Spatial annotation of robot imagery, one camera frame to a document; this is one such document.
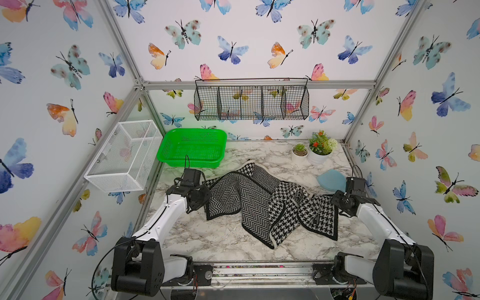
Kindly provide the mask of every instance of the marble surface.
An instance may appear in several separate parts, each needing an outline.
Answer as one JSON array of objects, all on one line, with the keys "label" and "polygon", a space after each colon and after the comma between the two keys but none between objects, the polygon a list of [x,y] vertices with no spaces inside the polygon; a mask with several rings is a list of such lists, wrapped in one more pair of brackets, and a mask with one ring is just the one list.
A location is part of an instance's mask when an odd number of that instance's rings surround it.
[{"label": "marble surface", "polygon": [[[301,184],[310,193],[328,193],[319,187],[316,177],[331,168],[346,176],[351,175],[351,167],[341,147],[320,167],[312,166],[306,161],[299,165],[293,164],[290,151],[297,143],[298,141],[227,142],[225,158],[220,166],[202,171],[207,178],[221,176],[254,159],[267,167],[271,174]],[[164,167],[147,219],[161,206],[165,191],[182,172],[183,168]],[[246,232],[241,226],[240,218],[239,213],[207,221],[203,208],[188,215],[183,214],[165,239],[162,252],[164,256],[173,253],[191,255],[195,261],[272,261],[332,260],[339,251],[373,259],[380,251],[368,229],[355,217],[338,217],[337,241],[300,226],[274,250]]]}]

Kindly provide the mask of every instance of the pink butterfly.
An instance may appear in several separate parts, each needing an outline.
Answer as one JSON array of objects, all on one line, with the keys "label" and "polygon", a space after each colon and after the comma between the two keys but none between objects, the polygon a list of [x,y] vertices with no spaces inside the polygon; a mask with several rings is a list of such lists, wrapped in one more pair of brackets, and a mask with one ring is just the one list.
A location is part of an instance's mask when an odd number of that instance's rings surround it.
[{"label": "pink butterfly", "polygon": [[319,81],[319,80],[328,80],[328,77],[324,73],[324,66],[319,63],[315,65],[312,72],[312,77],[308,77],[310,80]]},{"label": "pink butterfly", "polygon": [[92,226],[90,230],[84,225],[85,229],[81,229],[86,231],[88,234],[83,238],[79,239],[75,244],[73,244],[72,249],[77,250],[79,253],[82,253],[87,248],[87,255],[94,256],[98,252],[98,247],[96,246],[96,242],[98,242],[99,238],[102,238],[107,235],[107,226],[102,225],[102,217],[100,217],[100,212],[97,211],[95,216],[92,220]]},{"label": "pink butterfly", "polygon": [[377,134],[378,136],[378,130],[384,125],[383,121],[378,122],[377,124],[377,116],[372,117],[372,121],[368,123],[368,126],[370,127],[370,131],[373,131],[374,133]]},{"label": "pink butterfly", "polygon": [[310,122],[318,119],[320,123],[325,123],[328,121],[326,116],[331,116],[335,112],[335,109],[325,110],[324,106],[322,110],[320,110],[316,106],[312,106],[312,110],[310,112],[312,113],[312,115],[308,118]]},{"label": "pink butterfly", "polygon": [[412,105],[413,101],[415,100],[415,97],[417,96],[417,92],[415,91],[410,91],[405,99],[403,99],[402,102],[400,102],[400,97],[397,98],[398,100],[398,116],[402,114],[402,117],[410,121],[412,118]]},{"label": "pink butterfly", "polygon": [[53,0],[53,3],[60,8],[65,7],[63,19],[71,29],[78,31],[78,22],[80,20],[92,28],[93,17],[84,10],[84,7],[87,6],[87,0]]},{"label": "pink butterfly", "polygon": [[383,171],[387,170],[387,165],[390,167],[396,167],[396,162],[395,160],[389,155],[390,153],[393,152],[392,149],[390,149],[389,152],[388,150],[388,143],[387,140],[382,143],[382,148],[377,149],[377,153],[375,153],[375,157],[380,159],[380,169]]},{"label": "pink butterfly", "polygon": [[432,230],[432,234],[437,236],[442,241],[442,243],[445,244],[448,252],[448,249],[452,250],[452,248],[450,248],[445,241],[451,240],[463,242],[463,236],[453,231],[445,233],[446,223],[447,221],[445,217],[441,215],[436,215],[435,221],[433,221],[432,219],[428,219],[428,227],[430,227],[430,229]]},{"label": "pink butterfly", "polygon": [[47,285],[49,287],[57,287],[53,291],[51,291],[48,295],[42,298],[42,300],[62,300],[63,296],[66,296],[67,294],[65,293],[65,285],[67,282],[67,276],[70,274],[70,272],[67,271],[65,272],[65,278],[61,280],[57,274],[53,271],[48,271],[45,274],[45,280],[47,281]]}]

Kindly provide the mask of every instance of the black fabric trim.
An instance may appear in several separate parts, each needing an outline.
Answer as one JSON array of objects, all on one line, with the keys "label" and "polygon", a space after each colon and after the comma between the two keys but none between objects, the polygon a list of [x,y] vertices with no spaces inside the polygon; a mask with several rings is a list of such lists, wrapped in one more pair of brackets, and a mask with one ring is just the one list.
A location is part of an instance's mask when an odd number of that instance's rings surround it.
[{"label": "black fabric trim", "polygon": [[248,228],[246,228],[244,226],[244,224],[242,223],[241,225],[243,227],[243,229],[245,229],[245,231],[247,231],[248,233],[250,233],[251,235],[253,235],[254,238],[256,238],[257,240],[261,241],[265,246],[267,246],[268,248],[270,249],[275,249],[275,247],[271,244],[269,244],[267,241],[265,241],[264,239],[262,239],[261,237],[259,237],[258,235],[254,234],[253,232],[251,232]]}]

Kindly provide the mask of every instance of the blue cloth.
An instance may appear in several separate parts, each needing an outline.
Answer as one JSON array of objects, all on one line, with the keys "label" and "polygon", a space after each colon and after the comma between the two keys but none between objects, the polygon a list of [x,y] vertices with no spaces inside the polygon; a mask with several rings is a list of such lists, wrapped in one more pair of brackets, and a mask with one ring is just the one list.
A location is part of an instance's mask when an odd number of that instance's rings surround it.
[{"label": "blue cloth", "polygon": [[345,180],[346,178],[342,173],[333,169],[317,177],[320,186],[329,192],[336,192],[337,190],[345,192]]}]

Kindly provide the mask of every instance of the hanging wire basket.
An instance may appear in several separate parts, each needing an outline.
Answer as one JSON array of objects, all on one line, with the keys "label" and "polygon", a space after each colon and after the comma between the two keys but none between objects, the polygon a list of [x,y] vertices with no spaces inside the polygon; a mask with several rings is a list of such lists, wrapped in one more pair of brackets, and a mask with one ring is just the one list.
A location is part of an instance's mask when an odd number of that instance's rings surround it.
[{"label": "hanging wire basket", "polygon": [[195,118],[305,120],[309,115],[308,79],[274,79],[196,80]]}]

